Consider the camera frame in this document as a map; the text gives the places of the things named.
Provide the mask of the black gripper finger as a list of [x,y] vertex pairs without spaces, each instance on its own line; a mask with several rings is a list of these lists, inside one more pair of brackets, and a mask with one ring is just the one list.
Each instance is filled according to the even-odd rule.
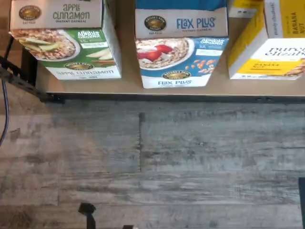
[[305,229],[305,178],[300,177],[298,179],[299,195],[300,195],[300,207],[302,214],[302,227]]
[[96,229],[96,222],[94,219],[94,212],[96,207],[91,203],[82,202],[79,206],[78,212],[86,217],[86,229]]

